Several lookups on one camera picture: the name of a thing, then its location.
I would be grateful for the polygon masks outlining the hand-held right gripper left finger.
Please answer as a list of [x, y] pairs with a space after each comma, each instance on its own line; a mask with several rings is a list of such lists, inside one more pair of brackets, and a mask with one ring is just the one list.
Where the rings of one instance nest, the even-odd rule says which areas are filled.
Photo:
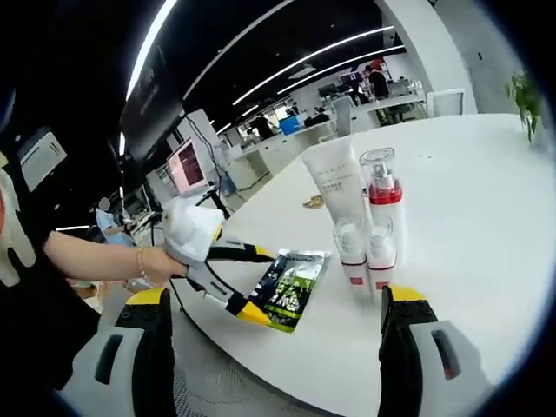
[[170, 292], [138, 292], [75, 356], [71, 409], [78, 416], [175, 416], [174, 367]]

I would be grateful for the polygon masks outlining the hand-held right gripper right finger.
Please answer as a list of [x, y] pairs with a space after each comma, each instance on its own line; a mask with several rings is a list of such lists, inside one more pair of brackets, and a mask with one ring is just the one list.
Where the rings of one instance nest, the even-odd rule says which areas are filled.
[[493, 391], [479, 350], [411, 287], [382, 288], [379, 416], [472, 416]]

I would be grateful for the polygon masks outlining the person's left hand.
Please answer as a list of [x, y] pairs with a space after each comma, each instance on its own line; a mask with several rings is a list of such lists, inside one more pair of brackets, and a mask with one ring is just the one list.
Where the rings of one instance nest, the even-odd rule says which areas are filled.
[[142, 265], [147, 278], [155, 284], [164, 284], [172, 278], [185, 278], [188, 267], [169, 256], [162, 248], [145, 248]]

